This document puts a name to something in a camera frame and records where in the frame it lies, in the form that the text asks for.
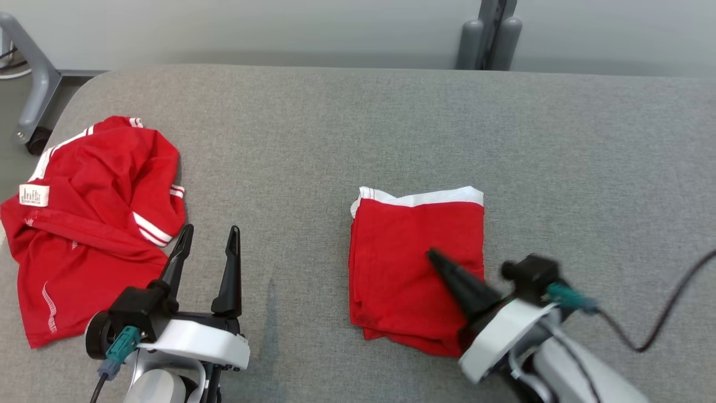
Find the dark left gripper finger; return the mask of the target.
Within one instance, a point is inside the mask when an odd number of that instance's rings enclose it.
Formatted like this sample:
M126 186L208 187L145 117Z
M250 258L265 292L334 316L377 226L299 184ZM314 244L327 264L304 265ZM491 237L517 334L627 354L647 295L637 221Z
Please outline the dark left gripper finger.
M238 226L230 228L225 248L226 262L218 295L211 311L219 317L242 315L241 232Z
M182 268L190 255L193 239L194 225L187 224L182 227L181 232L176 237L176 244L168 257L168 262L159 278L166 285L168 295L171 298L177 297L177 291L181 284Z

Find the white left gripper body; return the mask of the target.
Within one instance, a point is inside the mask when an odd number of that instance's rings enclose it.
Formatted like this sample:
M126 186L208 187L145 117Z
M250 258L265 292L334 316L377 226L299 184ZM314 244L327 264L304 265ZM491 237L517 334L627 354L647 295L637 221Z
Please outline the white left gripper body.
M182 319L171 319L156 341L142 342L138 349L136 365L146 368L179 357L246 370L251 355L243 336Z

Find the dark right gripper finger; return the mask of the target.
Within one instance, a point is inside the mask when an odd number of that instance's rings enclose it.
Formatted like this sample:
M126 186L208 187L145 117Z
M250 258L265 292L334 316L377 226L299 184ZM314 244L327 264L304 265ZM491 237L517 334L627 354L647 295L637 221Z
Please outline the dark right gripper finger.
M427 257L468 323L483 318L502 303L501 294L442 252L430 249Z

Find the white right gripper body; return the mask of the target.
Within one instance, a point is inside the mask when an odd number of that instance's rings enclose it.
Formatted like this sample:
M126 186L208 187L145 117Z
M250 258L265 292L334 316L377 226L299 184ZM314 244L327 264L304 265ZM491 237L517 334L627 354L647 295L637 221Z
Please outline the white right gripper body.
M521 298L502 303L492 295L465 294L459 297L459 306L468 319L468 329L478 327L473 341L459 359L460 369L468 380L481 382L503 357L508 357L512 378L522 383L542 383L538 377L517 368L511 350L540 319L557 309L556 303L540 307Z

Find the red shorts white waistband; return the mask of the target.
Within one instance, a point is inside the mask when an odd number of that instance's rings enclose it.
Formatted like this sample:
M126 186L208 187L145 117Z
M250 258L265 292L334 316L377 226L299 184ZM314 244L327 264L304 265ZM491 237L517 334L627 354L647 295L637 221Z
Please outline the red shorts white waistband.
M366 341L461 355L466 320L427 252L438 249L484 279L483 197L472 186L402 197L360 188L351 205L348 303Z

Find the red shirt white sleeves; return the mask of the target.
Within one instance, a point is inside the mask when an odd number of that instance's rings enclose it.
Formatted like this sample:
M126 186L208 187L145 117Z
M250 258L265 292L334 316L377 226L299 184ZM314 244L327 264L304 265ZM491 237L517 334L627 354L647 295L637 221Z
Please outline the red shirt white sleeves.
M180 158L140 118L111 116L44 151L0 203L31 349L79 336L125 288L159 277L186 222Z

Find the grey wheeled stand leg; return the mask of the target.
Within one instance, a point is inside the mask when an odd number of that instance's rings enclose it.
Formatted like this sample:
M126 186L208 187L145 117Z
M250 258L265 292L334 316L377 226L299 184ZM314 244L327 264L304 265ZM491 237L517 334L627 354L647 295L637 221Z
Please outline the grey wheeled stand leg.
M41 127L40 122L65 77L96 77L105 71L72 71L56 69L46 54L41 51L29 33L20 25L15 16L0 11L0 30L8 35L15 48L25 57L30 69L32 86L26 100L15 134L16 143L24 145L28 153L40 156L49 140L52 130Z

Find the grey metal post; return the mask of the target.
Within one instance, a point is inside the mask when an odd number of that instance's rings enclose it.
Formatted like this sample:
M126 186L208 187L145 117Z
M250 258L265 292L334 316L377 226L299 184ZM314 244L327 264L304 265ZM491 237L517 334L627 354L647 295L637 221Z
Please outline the grey metal post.
M509 71L521 36L514 16L517 0L481 0L478 17L464 23L455 68L458 71Z

